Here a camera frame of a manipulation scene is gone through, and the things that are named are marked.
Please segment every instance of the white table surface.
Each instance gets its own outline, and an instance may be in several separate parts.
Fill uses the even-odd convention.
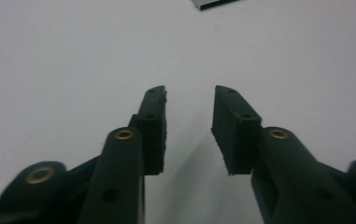
[[[0,1],[0,193],[38,161],[98,155],[145,90],[168,91],[164,173],[146,223],[263,223],[250,176],[228,176],[210,132],[215,86],[321,162],[356,160],[356,1]]]

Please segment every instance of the black plastic arm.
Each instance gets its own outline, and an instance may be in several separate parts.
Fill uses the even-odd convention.
[[[164,86],[146,91],[129,127],[68,172],[56,161],[24,169],[0,197],[0,224],[143,223],[144,175],[164,167],[165,104]]]
[[[316,161],[293,133],[260,121],[237,91],[216,87],[212,132],[230,175],[253,169],[264,223],[356,223],[356,161],[340,172]]]

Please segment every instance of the gray object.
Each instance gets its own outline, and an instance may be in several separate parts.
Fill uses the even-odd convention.
[[[211,7],[218,7],[227,3],[235,2],[237,0],[192,0],[200,10]]]

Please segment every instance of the white background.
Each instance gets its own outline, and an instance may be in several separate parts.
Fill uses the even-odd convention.
[[[263,223],[250,176],[228,176],[210,132],[214,87],[321,162],[356,160],[356,0],[0,1],[0,193],[38,161],[71,169],[168,91],[164,173],[146,222]]]

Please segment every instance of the screw hole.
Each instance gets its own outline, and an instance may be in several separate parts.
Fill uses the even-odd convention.
[[[333,194],[327,189],[316,189],[315,195],[325,201],[332,201],[334,199]]]
[[[120,192],[117,189],[108,189],[103,194],[103,200],[107,203],[113,203],[120,198]]]
[[[281,130],[271,130],[270,135],[275,138],[280,138],[280,139],[286,139],[289,137],[287,133],[285,133]]]
[[[29,184],[39,184],[49,180],[54,175],[54,173],[54,169],[50,166],[40,167],[26,176],[26,182]]]
[[[117,132],[115,136],[118,139],[129,139],[132,138],[132,136],[134,136],[134,133],[128,130],[122,130]]]

